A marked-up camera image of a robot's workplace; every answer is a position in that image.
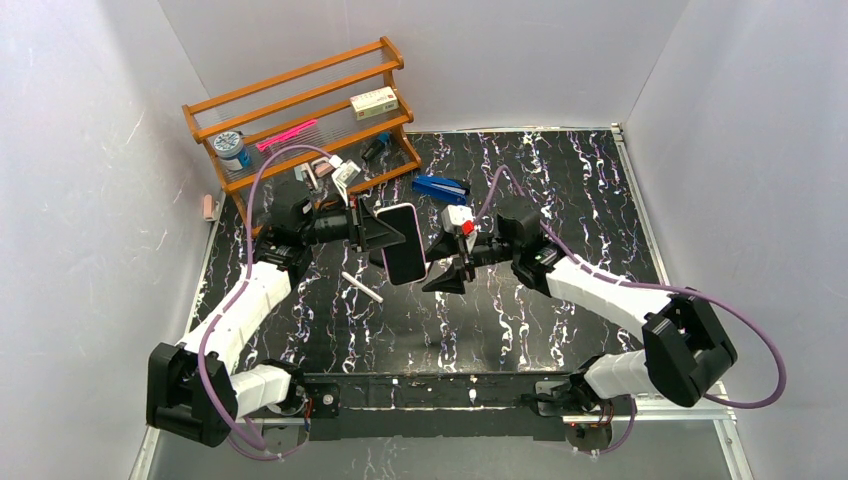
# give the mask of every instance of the plastic container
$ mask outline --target plastic container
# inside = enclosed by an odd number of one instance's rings
[[[224,132],[218,135],[212,140],[212,149],[215,150],[215,155],[218,155],[221,165],[231,172],[238,172],[250,165],[250,152],[238,132]]]

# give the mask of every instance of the white stick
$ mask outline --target white stick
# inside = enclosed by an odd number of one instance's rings
[[[365,295],[368,295],[369,297],[373,298],[377,303],[383,303],[383,297],[377,295],[377,292],[375,292],[374,290],[371,290],[370,288],[363,285],[362,282],[353,278],[353,275],[351,275],[347,272],[342,272],[342,277],[345,280],[347,280],[348,282],[350,282],[350,284],[353,285],[354,287],[362,290],[362,292],[365,293]]]

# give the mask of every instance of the smartphone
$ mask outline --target smartphone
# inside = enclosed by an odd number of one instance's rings
[[[411,203],[401,203],[377,210],[375,215],[406,237],[405,242],[383,249],[383,266],[389,275],[389,283],[404,285],[427,278],[415,207]]]

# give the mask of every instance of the wooden rack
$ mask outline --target wooden rack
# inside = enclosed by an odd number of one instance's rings
[[[387,37],[363,45],[320,62],[268,78],[211,98],[196,105],[183,105],[183,113],[192,137],[203,144],[209,154],[224,191],[238,207],[242,219],[247,218],[245,188],[271,152],[262,153],[256,143],[289,130],[312,119],[318,130],[303,133],[281,143],[285,146],[308,143],[334,153],[382,132],[391,132],[394,142],[406,153],[407,162],[358,185],[349,193],[357,193],[418,169],[421,157],[412,148],[403,125],[413,120],[412,110],[397,91],[392,72],[403,68],[403,57]],[[365,120],[356,120],[349,97],[389,86],[398,98],[398,109]],[[239,172],[221,167],[211,146],[220,133],[239,130],[251,152],[252,165]],[[262,174],[262,180],[285,172],[297,165],[319,158],[317,152],[283,154]]]

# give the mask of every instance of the black marble table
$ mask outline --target black marble table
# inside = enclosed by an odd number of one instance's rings
[[[473,207],[492,174],[509,165],[551,226],[594,264],[640,281],[657,281],[621,159],[609,131],[415,134],[421,174],[471,184]],[[359,158],[364,145],[344,152]],[[402,161],[397,150],[365,166],[374,176]],[[416,173],[375,188],[366,202],[415,205],[425,248],[438,231],[444,204],[411,189]],[[285,173],[262,186],[260,220],[305,187]],[[317,197],[326,189],[317,192]],[[515,195],[506,178],[495,201]],[[483,220],[490,230],[492,217]],[[245,261],[244,227],[228,201],[212,246],[194,325],[233,287]],[[241,367],[265,358],[307,372],[490,372],[573,370],[590,356],[638,346],[617,326],[568,301],[528,290],[509,265],[478,269],[468,293],[422,293],[421,284],[393,286],[367,255],[341,242],[314,248],[304,281],[263,322],[242,353]],[[430,279],[442,271],[435,266]],[[341,278],[355,275],[384,297],[381,305]]]

